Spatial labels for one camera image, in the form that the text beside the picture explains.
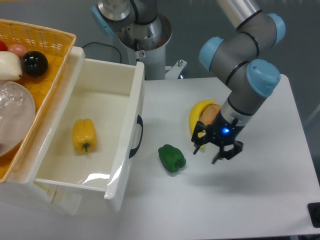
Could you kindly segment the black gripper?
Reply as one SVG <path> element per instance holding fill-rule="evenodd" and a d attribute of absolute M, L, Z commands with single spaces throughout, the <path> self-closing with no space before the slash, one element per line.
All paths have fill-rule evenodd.
<path fill-rule="evenodd" d="M 201 146 L 212 143 L 219 147 L 218 153 L 212 159 L 214 165 L 218 160 L 230 160 L 243 150 L 243 142 L 235 140 L 244 126 L 233 126 L 219 111 L 212 123 L 205 125 L 198 120 L 192 133 L 191 141 L 194 143 L 195 155 Z"/>

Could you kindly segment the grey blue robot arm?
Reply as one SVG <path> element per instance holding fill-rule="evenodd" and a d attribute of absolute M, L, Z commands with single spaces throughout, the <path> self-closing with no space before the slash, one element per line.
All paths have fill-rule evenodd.
<path fill-rule="evenodd" d="M 278 15 L 263 13 L 253 0 L 220 0 L 218 5 L 237 34 L 230 40 L 209 39 L 198 59 L 231 92 L 211 123 L 195 123 L 191 140 L 196 149 L 207 143 L 216 145 L 215 160 L 229 160 L 243 149 L 243 143 L 236 139 L 238 134 L 281 79 L 279 70 L 259 55 L 283 39 L 286 26 Z M 165 47 L 172 29 L 158 12 L 155 0 L 100 0 L 91 14 L 106 35 L 118 36 L 131 64 L 144 64 L 147 80 L 169 77 Z"/>

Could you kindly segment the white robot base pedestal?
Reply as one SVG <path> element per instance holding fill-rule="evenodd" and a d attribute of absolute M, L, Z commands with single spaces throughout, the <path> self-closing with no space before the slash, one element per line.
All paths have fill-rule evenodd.
<path fill-rule="evenodd" d="M 171 37 L 171 23 L 160 13 L 149 24 L 132 23 L 118 32 L 118 38 L 127 50 L 129 63 L 135 65 L 142 62 L 147 80 L 165 79 L 166 45 Z"/>

